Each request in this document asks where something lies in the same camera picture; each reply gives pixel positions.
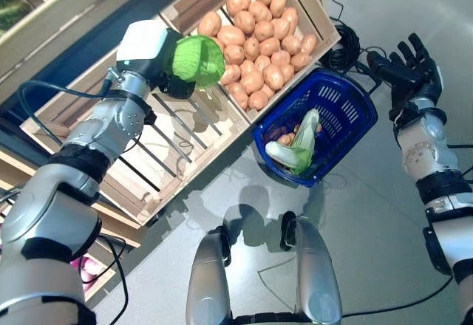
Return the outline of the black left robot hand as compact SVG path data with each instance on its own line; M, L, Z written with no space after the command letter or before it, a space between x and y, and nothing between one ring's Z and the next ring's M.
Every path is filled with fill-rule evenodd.
M128 26L116 52L116 70L122 90L146 100L158 91L185 100L194 93L194 82L172 72L179 32L158 20L136 21Z

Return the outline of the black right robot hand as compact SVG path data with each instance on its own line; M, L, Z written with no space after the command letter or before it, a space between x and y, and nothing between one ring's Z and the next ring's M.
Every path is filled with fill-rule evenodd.
M396 119L411 100L423 98L436 105L443 91L437 64L421 39L416 33L412 33L408 40L400 42L399 52L391 52L388 58L375 51L367 54L369 68L392 87L392 108L389 111L391 121Z

